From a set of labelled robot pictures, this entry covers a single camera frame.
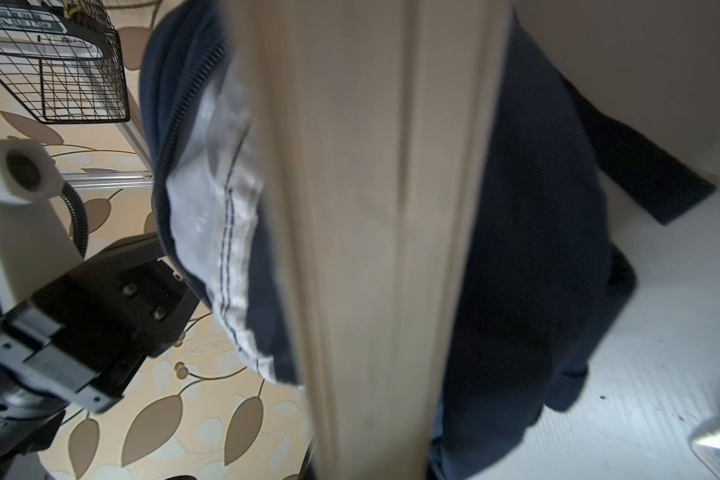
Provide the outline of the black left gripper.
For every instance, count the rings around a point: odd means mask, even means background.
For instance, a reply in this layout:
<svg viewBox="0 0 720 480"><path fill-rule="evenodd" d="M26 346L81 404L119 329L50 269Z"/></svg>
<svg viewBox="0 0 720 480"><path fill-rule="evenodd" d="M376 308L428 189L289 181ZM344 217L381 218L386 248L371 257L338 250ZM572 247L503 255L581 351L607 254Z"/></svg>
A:
<svg viewBox="0 0 720 480"><path fill-rule="evenodd" d="M103 413L198 305L156 234L115 242L0 320L0 462L44 449L65 409Z"/></svg>

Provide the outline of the navy blue student backpack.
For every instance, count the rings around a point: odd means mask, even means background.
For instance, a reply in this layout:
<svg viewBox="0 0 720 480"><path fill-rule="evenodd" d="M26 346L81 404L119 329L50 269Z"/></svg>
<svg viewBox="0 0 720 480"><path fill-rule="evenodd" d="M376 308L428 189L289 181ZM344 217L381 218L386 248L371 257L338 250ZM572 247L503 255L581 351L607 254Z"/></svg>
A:
<svg viewBox="0 0 720 480"><path fill-rule="evenodd" d="M254 161L251 113L214 1L153 30L139 83L166 253L264 379L297 386ZM509 39L427 475L466 479L566 412L637 278L608 238L597 175L668 224L714 187L601 113L528 32Z"/></svg>

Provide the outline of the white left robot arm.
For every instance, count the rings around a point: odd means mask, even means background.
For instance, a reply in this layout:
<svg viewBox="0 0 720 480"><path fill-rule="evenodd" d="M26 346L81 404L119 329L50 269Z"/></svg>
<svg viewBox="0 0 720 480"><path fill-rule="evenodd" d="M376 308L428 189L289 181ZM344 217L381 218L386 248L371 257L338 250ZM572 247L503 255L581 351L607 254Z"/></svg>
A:
<svg viewBox="0 0 720 480"><path fill-rule="evenodd" d="M68 406L117 404L198 304L153 233L86 257L51 205L68 192L40 143L0 140L0 476L51 444Z"/></svg>

